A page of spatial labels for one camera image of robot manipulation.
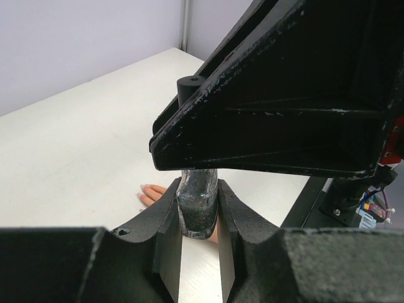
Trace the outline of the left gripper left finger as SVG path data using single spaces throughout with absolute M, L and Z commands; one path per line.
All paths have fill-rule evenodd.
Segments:
M 2 302 L 177 302 L 182 235 L 175 180 L 114 230 L 1 229 Z

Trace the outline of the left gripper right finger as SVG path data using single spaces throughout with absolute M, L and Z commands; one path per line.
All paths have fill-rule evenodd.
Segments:
M 403 232 L 280 229 L 218 182 L 224 302 L 402 302 Z

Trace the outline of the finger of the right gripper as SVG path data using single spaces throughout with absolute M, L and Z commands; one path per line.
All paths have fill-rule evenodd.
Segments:
M 158 170 L 362 179 L 403 116 L 402 1 L 253 1 L 153 124 Z

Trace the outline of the mannequin hand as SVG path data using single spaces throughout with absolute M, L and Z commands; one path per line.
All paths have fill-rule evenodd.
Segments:
M 138 199 L 142 203 L 143 211 L 156 203 L 166 192 L 167 188 L 156 184 L 144 184 L 140 186 L 141 191 L 138 193 Z

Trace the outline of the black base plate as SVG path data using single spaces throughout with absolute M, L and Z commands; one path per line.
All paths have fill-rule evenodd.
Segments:
M 331 227 L 332 218 L 319 209 L 331 181 L 323 177 L 310 177 L 281 224 L 281 228 Z

